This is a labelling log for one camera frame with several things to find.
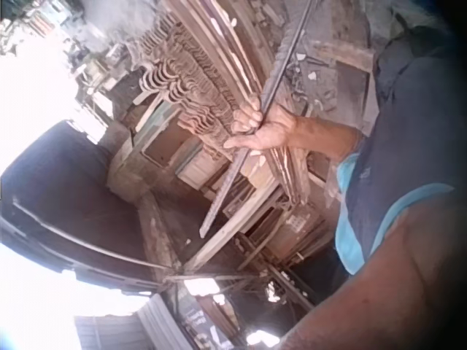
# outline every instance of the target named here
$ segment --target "scrap wood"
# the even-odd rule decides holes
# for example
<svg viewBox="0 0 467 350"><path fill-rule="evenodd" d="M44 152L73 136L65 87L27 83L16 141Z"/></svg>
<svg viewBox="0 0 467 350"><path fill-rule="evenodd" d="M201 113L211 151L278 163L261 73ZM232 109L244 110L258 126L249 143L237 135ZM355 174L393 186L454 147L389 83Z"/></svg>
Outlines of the scrap wood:
<svg viewBox="0 0 467 350"><path fill-rule="evenodd" d="M375 52L372 49L358 47L341 40L333 42L312 40L311 43L315 58L339 61L368 73L373 71Z"/></svg>

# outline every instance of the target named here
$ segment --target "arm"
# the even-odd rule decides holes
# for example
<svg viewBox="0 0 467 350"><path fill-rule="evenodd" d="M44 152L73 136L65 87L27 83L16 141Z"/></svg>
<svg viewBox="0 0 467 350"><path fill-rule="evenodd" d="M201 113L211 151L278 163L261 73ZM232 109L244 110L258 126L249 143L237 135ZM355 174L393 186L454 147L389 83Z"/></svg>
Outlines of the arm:
<svg viewBox="0 0 467 350"><path fill-rule="evenodd" d="M244 133L260 125L263 115L260 101L253 96L235 111L234 133ZM342 161L358 145L362 134L346 125L294 115L279 104L274 104L262 127L251 136L238 135L225 143L225 148L248 147L269 149L281 146L321 152L332 160Z"/></svg>
<svg viewBox="0 0 467 350"><path fill-rule="evenodd" d="M444 199L409 209L362 271L305 316L279 348L432 346L438 327L465 299L464 211Z"/></svg>

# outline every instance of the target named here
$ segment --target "fingers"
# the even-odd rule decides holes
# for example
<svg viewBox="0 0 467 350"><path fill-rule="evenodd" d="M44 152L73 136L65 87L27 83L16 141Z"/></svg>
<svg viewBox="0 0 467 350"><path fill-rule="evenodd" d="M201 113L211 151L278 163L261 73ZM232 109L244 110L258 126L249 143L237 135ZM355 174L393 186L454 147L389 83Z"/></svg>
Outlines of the fingers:
<svg viewBox="0 0 467 350"><path fill-rule="evenodd" d="M251 128L257 128L260 125L260 122L256 119L253 119L250 114L248 114L248 108L237 109L233 112L233 118L238 123L242 124L245 127L248 127L248 130Z"/></svg>
<svg viewBox="0 0 467 350"><path fill-rule="evenodd" d="M250 97L248 98L248 102L250 103L251 107L259 112L260 109L261 109L261 101L260 101L260 98L258 97L258 95L250 95Z"/></svg>
<svg viewBox="0 0 467 350"><path fill-rule="evenodd" d="M233 122L231 129L232 133L245 133L251 129L251 126L245 125L241 122Z"/></svg>
<svg viewBox="0 0 467 350"><path fill-rule="evenodd" d="M258 138L255 135L251 136L233 136L224 143L224 148L241 148L258 149Z"/></svg>

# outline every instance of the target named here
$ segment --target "blue t-shirt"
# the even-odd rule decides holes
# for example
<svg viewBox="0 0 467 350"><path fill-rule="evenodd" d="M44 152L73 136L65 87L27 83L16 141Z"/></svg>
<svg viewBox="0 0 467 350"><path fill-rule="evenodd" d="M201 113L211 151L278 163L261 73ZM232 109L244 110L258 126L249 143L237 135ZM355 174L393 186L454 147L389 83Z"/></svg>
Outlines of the blue t-shirt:
<svg viewBox="0 0 467 350"><path fill-rule="evenodd" d="M351 274L412 204L467 182L467 84L450 37L416 28L377 61L380 113L371 135L342 162L336 249Z"/></svg>

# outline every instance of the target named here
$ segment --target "corrugated metal sheet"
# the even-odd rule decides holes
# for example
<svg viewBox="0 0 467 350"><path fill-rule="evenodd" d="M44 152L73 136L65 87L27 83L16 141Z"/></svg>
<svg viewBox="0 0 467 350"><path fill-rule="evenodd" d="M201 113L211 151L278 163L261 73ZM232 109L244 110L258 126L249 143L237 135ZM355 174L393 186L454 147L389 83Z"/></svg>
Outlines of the corrugated metal sheet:
<svg viewBox="0 0 467 350"><path fill-rule="evenodd" d="M74 323L82 350L155 350L136 314L75 317Z"/></svg>
<svg viewBox="0 0 467 350"><path fill-rule="evenodd" d="M193 349L160 295L154 295L138 315L157 350Z"/></svg>

